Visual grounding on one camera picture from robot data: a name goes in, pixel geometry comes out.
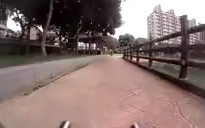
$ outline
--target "railing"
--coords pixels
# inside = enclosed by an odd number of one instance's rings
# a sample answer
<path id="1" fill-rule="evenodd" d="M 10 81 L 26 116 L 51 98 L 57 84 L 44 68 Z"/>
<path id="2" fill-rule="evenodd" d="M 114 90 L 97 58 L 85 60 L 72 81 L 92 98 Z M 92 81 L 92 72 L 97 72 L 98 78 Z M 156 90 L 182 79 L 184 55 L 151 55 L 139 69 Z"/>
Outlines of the railing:
<path id="1" fill-rule="evenodd" d="M 148 68 L 151 68 L 153 65 L 153 61 L 157 62 L 164 62 L 168 64 L 180 65 L 180 72 L 179 78 L 186 79 L 188 74 L 189 67 L 196 67 L 205 69 L 205 62 L 203 61 L 195 61 L 193 59 L 189 59 L 189 52 L 191 50 L 205 50 L 205 44 L 197 44 L 197 45 L 190 45 L 190 34 L 205 31 L 205 24 L 195 26 L 189 28 L 187 16 L 181 16 L 181 31 L 176 32 L 155 40 L 148 41 L 144 44 L 140 44 L 134 47 L 129 47 L 124 50 L 123 58 L 133 62 L 133 58 L 136 58 L 136 64 L 139 64 L 140 59 L 147 59 L 148 60 Z M 181 44 L 173 45 L 173 46 L 166 46 L 166 47 L 153 47 L 155 43 L 165 41 L 168 39 L 181 37 Z M 165 52 L 165 50 L 174 49 L 181 53 L 180 59 L 176 58 L 166 58 L 166 57 L 154 57 L 153 54 L 157 52 Z M 142 55 L 140 53 L 148 53 L 149 56 Z"/>

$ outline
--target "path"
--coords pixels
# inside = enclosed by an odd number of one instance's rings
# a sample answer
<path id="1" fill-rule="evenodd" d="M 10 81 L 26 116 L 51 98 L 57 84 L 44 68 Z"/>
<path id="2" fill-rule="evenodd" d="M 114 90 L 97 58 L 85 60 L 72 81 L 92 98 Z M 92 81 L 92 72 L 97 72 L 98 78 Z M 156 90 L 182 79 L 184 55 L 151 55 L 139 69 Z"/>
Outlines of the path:
<path id="1" fill-rule="evenodd" d="M 0 105 L 6 128 L 205 128 L 205 100 L 120 58 L 104 57 Z"/>

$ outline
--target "green tree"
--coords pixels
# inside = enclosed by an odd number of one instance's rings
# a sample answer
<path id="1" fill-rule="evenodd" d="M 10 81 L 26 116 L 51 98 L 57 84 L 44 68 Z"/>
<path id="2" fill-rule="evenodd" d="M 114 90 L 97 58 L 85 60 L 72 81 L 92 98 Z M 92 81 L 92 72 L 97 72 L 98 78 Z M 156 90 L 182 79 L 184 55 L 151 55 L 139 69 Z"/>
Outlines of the green tree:
<path id="1" fill-rule="evenodd" d="M 130 45 L 134 40 L 135 40 L 135 37 L 130 34 L 120 35 L 118 39 L 119 45 L 121 47 Z"/>

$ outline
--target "foliage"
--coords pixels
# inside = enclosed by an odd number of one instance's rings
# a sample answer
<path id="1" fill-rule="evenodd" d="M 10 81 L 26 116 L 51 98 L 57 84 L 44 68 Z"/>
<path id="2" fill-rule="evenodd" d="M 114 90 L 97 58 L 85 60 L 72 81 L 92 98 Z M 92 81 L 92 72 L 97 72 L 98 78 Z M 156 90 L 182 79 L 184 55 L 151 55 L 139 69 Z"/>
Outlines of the foliage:
<path id="1" fill-rule="evenodd" d="M 115 28 L 122 24 L 121 0 L 3 0 L 3 2 L 9 7 L 20 10 L 33 24 L 41 25 L 44 28 L 44 35 L 45 31 L 53 28 L 59 36 L 76 38 L 76 41 L 80 34 L 113 35 Z"/>
<path id="2" fill-rule="evenodd" d="M 121 47 L 130 45 L 134 40 L 134 36 L 130 34 L 120 35 L 118 39 Z"/>
<path id="3" fill-rule="evenodd" d="M 102 39 L 106 42 L 106 46 L 110 49 L 114 49 L 118 46 L 118 40 L 112 36 L 104 36 Z"/>

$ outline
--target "tree trunk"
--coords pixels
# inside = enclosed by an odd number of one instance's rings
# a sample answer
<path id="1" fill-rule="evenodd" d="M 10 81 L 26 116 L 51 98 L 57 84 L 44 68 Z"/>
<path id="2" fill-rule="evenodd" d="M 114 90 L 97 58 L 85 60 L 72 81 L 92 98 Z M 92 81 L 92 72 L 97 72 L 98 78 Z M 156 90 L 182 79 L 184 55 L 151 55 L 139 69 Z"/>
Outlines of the tree trunk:
<path id="1" fill-rule="evenodd" d="M 51 22 L 51 17 L 52 17 L 52 12 L 53 12 L 53 2 L 54 2 L 54 0 L 50 0 L 48 18 L 47 18 L 47 22 L 46 22 L 46 24 L 44 26 L 44 30 L 43 30 L 43 37 L 42 37 L 42 40 L 41 40 L 42 56 L 47 56 L 47 52 L 46 52 L 46 48 L 45 48 L 45 42 L 46 42 L 48 27 L 49 27 L 50 22 Z"/>
<path id="2" fill-rule="evenodd" d="M 75 47 L 76 47 L 76 54 L 79 55 L 79 35 L 76 35 L 76 39 L 75 39 Z"/>
<path id="3" fill-rule="evenodd" d="M 31 22 L 28 24 L 28 28 L 27 28 L 26 55 L 30 54 L 30 30 L 31 30 Z"/>
<path id="4" fill-rule="evenodd" d="M 62 54 L 62 36 L 59 35 L 59 46 L 60 46 L 60 53 Z"/>

